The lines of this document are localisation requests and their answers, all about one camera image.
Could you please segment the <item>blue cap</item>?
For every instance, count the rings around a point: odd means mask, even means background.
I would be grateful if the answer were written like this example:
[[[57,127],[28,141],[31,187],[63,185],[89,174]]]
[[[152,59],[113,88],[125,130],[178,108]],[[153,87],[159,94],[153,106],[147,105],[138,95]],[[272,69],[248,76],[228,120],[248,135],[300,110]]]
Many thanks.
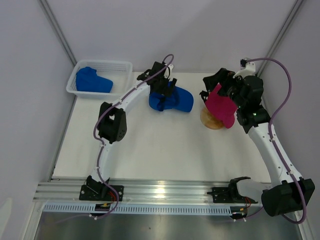
[[[110,93],[113,81],[99,76],[96,69],[87,66],[76,73],[75,85],[81,92]]]
[[[171,96],[164,96],[155,92],[150,94],[148,104],[152,109],[159,112],[174,109],[189,113],[194,105],[194,97],[189,91],[176,86]]]

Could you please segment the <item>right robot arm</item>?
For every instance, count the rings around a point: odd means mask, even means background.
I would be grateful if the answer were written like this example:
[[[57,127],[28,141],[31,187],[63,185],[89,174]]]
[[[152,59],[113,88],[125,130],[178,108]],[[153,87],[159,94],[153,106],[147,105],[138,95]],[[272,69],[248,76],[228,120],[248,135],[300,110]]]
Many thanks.
[[[228,189],[228,197],[239,202],[248,197],[261,202],[271,216],[295,211],[307,214],[307,204],[315,190],[311,179],[305,179],[285,153],[273,126],[273,119],[262,106],[263,80],[252,71],[233,72],[221,68],[217,73],[203,78],[205,90],[200,93],[206,108],[216,118],[218,111],[226,112],[229,105],[236,107],[233,118],[243,127],[258,149],[270,176],[271,188],[251,178],[239,177]]]

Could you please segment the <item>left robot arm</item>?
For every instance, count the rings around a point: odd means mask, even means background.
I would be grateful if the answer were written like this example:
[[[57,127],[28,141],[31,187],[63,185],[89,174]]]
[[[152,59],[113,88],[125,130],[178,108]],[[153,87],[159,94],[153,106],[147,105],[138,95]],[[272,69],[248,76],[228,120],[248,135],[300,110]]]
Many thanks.
[[[137,77],[137,82],[124,95],[112,103],[103,102],[100,106],[93,137],[100,141],[100,150],[94,169],[80,191],[80,200],[119,201],[119,190],[109,184],[110,173],[106,167],[112,146],[120,142],[127,133],[127,114],[144,96],[152,93],[162,97],[170,96],[177,79],[169,83],[174,66],[171,62],[154,62],[151,69]]]

